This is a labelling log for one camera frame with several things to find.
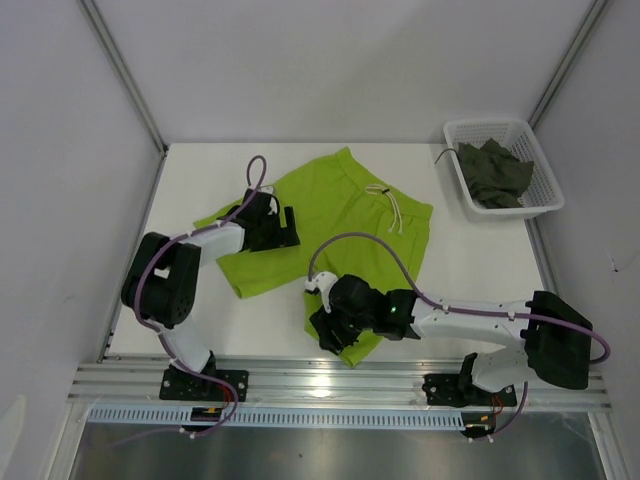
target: white drawstring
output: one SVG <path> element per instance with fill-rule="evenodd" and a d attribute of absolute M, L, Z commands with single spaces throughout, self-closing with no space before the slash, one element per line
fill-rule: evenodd
<path fill-rule="evenodd" d="M 398 228 L 398 234 L 402 235 L 402 214 L 400 213 L 400 207 L 398 206 L 398 202 L 396 201 L 396 197 L 393 196 L 389 187 L 385 187 L 384 185 L 379 185 L 377 183 L 372 183 L 371 185 L 367 185 L 364 188 L 364 191 L 369 195 L 378 195 L 378 193 L 383 193 L 389 198 L 391 202 L 391 207 L 393 208 L 393 223 L 389 227 L 389 232 L 393 232 L 393 227 L 396 226 L 396 222 L 399 223 L 400 227 Z"/>

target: perforated plastic basket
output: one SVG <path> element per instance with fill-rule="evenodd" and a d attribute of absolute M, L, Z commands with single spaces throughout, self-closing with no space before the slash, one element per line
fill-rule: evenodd
<path fill-rule="evenodd" d="M 445 124 L 444 136 L 447 139 L 447 145 L 455 149 L 458 148 L 459 143 L 470 143 L 481 147 L 484 142 L 493 138 L 509 149 L 520 161 L 535 163 L 531 185 L 518 199 L 522 208 L 488 209 L 471 198 L 458 157 L 451 152 L 453 165 L 462 187 L 465 211 L 470 220 L 527 219 L 551 210 L 559 210 L 564 206 L 564 196 L 560 186 L 527 122 L 514 118 L 456 120 Z"/>

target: gray wall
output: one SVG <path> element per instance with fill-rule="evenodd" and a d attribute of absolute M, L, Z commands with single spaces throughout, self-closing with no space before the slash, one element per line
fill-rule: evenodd
<path fill-rule="evenodd" d="M 168 142 L 411 142 L 527 118 L 591 0 L 98 3 Z"/>
<path fill-rule="evenodd" d="M 613 2 L 538 132 L 567 197 L 542 217 L 543 233 L 562 292 L 612 344 L 602 368 L 632 478 L 640 476 L 639 22 L 640 2 Z"/>
<path fill-rule="evenodd" d="M 38 478 L 92 359 L 157 156 L 73 0 L 0 4 L 0 413 Z"/>

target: purple cable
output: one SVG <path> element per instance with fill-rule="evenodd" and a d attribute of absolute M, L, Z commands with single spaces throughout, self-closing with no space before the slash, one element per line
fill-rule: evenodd
<path fill-rule="evenodd" d="M 215 230 L 216 228 L 223 227 L 227 223 L 233 221 L 238 216 L 238 214 L 240 214 L 240 212 L 242 212 L 245 208 L 247 208 L 247 205 L 249 205 L 251 203 L 251 201 L 257 195 L 258 190 L 262 186 L 262 182 L 264 181 L 264 177 L 265 177 L 265 175 L 267 173 L 267 161 L 265 160 L 265 158 L 262 155 L 256 155 L 255 157 L 253 157 L 249 161 L 249 164 L 247 165 L 247 183 L 249 183 L 249 185 L 251 184 L 251 176 L 250 176 L 251 167 L 252 167 L 253 163 L 256 160 L 262 161 L 262 172 L 260 173 L 260 178 L 258 179 L 258 183 L 256 184 L 255 188 L 251 191 L 251 193 L 249 194 L 247 199 L 236 210 L 234 210 L 233 213 L 231 213 L 231 215 L 229 215 L 228 217 L 224 218 L 220 222 L 219 225 L 216 225 L 216 224 L 207 225 L 206 227 L 202 227 L 202 228 L 194 230 L 190 234 L 189 233 L 183 233 L 182 235 L 178 235 L 177 237 L 172 238 L 165 245 L 163 245 L 162 248 L 160 248 L 156 252 L 156 254 L 151 258 L 151 261 L 149 262 L 147 267 L 142 272 L 142 275 L 140 276 L 140 281 L 138 282 L 138 286 L 136 288 L 135 297 L 134 297 L 134 300 L 133 300 L 133 312 L 135 313 L 136 320 L 138 321 L 138 323 L 140 323 L 140 325 L 142 325 L 144 327 L 147 327 L 147 328 L 150 328 L 151 330 L 153 330 L 154 332 L 156 332 L 159 335 L 160 343 L 162 344 L 163 348 L 167 352 L 167 355 L 169 355 L 169 358 L 173 361 L 173 363 L 178 368 L 180 368 L 184 372 L 189 373 L 190 375 L 193 375 L 194 377 L 197 377 L 197 378 L 200 378 L 202 380 L 209 381 L 209 382 L 217 383 L 218 385 L 223 386 L 224 388 L 228 389 L 231 392 L 231 395 L 233 396 L 233 407 L 231 408 L 231 412 L 229 412 L 229 414 L 226 415 L 224 418 L 221 418 L 215 425 L 213 425 L 212 427 L 210 427 L 210 428 L 208 428 L 206 430 L 203 430 L 201 432 L 195 432 L 195 433 L 190 432 L 190 434 L 195 436 L 195 437 L 203 437 L 205 435 L 208 435 L 209 433 L 211 433 L 211 432 L 217 430 L 218 428 L 220 428 L 222 425 L 224 425 L 226 422 L 228 422 L 231 419 L 231 417 L 233 417 L 233 415 L 235 414 L 236 410 L 238 409 L 238 403 L 239 403 L 238 392 L 228 382 L 225 382 L 224 380 L 220 380 L 219 378 L 215 378 L 215 377 L 211 377 L 209 375 L 203 375 L 202 373 L 195 372 L 195 371 L 191 370 L 189 367 L 187 367 L 184 363 L 182 363 L 179 358 L 177 358 L 175 352 L 173 352 L 171 347 L 167 344 L 166 340 L 162 336 L 162 330 L 159 327 L 153 325 L 152 323 L 147 322 L 145 319 L 142 318 L 142 313 L 140 311 L 140 304 L 141 304 L 141 301 L 142 301 L 142 290 L 144 288 L 144 285 L 147 282 L 147 279 L 149 278 L 149 275 L 151 275 L 151 272 L 153 272 L 153 270 L 155 269 L 155 266 L 158 264 L 158 261 L 162 258 L 162 256 L 165 253 L 167 253 L 167 251 L 172 246 L 174 246 L 176 243 L 181 242 L 181 241 L 183 241 L 183 240 L 185 240 L 185 239 L 187 239 L 189 237 L 195 237 L 196 235 L 200 235 L 200 234 L 203 234 L 205 232 L 209 232 L 211 230 Z M 138 439 L 138 438 L 146 437 L 147 435 L 152 435 L 152 434 L 155 434 L 155 433 L 167 432 L 167 431 L 175 432 L 175 429 L 160 428 L 160 429 L 150 430 L 148 432 L 143 432 L 141 434 L 135 435 L 134 437 L 130 437 L 128 439 L 121 440 L 119 442 L 115 442 L 115 443 L 111 444 L 111 446 L 122 445 L 124 443 L 128 443 L 130 440 L 133 440 L 133 439 Z"/>
<path fill-rule="evenodd" d="M 381 240 L 380 238 L 376 237 L 375 235 L 371 235 L 370 233 L 364 233 L 364 232 L 341 233 L 339 235 L 336 235 L 333 238 L 330 238 L 329 240 L 324 242 L 322 245 L 320 245 L 318 247 L 318 249 L 315 251 L 315 253 L 313 254 L 313 256 L 311 257 L 311 263 L 309 264 L 309 273 L 308 273 L 309 280 L 311 280 L 313 278 L 313 268 L 315 266 L 316 260 L 318 259 L 318 256 L 320 255 L 320 253 L 325 248 L 327 248 L 329 245 L 331 245 L 333 242 L 335 242 L 337 240 L 340 240 L 342 238 L 347 238 L 347 237 L 368 238 L 369 240 L 373 240 L 374 242 L 379 243 L 380 245 L 382 245 L 391 254 L 393 259 L 396 261 L 396 263 L 398 264 L 398 267 L 400 267 L 400 270 L 402 271 L 402 274 L 406 278 L 407 282 L 409 283 L 409 285 L 411 286 L 413 291 L 416 292 L 416 295 L 418 295 L 418 297 L 420 297 L 420 299 L 423 302 L 425 302 L 427 305 L 429 305 L 429 306 L 431 306 L 433 308 L 437 308 L 438 310 L 444 310 L 444 306 L 442 304 L 431 300 L 424 293 L 422 293 L 422 291 L 420 291 L 420 289 L 418 288 L 416 283 L 411 278 L 411 275 L 409 275 L 409 271 L 407 270 L 407 267 L 404 266 L 404 264 L 402 263 L 402 260 L 400 260 L 400 257 L 398 257 L 398 254 L 393 251 L 391 246 L 389 246 L 384 240 Z M 453 312 L 453 313 L 464 314 L 464 315 L 475 315 L 475 316 L 482 316 L 482 317 L 509 318 L 509 314 L 507 312 L 472 310 L 472 309 L 468 309 L 468 308 L 458 308 L 458 307 L 449 307 L 449 311 Z M 574 330 L 576 332 L 582 333 L 584 335 L 587 335 L 587 336 L 593 338 L 600 345 L 602 345 L 602 348 L 604 348 L 604 353 L 601 356 L 599 356 L 598 358 L 595 358 L 595 359 L 591 360 L 590 363 L 592 363 L 592 364 L 602 363 L 602 362 L 604 362 L 605 360 L 607 360 L 611 356 L 611 347 L 609 346 L 607 341 L 601 335 L 599 335 L 599 334 L 597 334 L 597 333 L 595 333 L 595 332 L 593 332 L 593 331 L 591 331 L 591 330 L 589 330 L 587 328 L 581 327 L 580 325 L 575 325 L 573 323 L 569 323 L 569 322 L 566 322 L 564 320 L 560 320 L 558 318 L 547 317 L 546 315 L 537 315 L 537 314 L 534 314 L 534 313 L 516 313 L 515 316 L 516 316 L 516 318 L 524 318 L 524 319 L 529 319 L 529 320 L 535 320 L 535 321 L 538 321 L 538 322 L 551 323 L 553 325 L 558 325 L 560 327 L 565 327 L 565 328 L 568 328 L 570 330 Z"/>

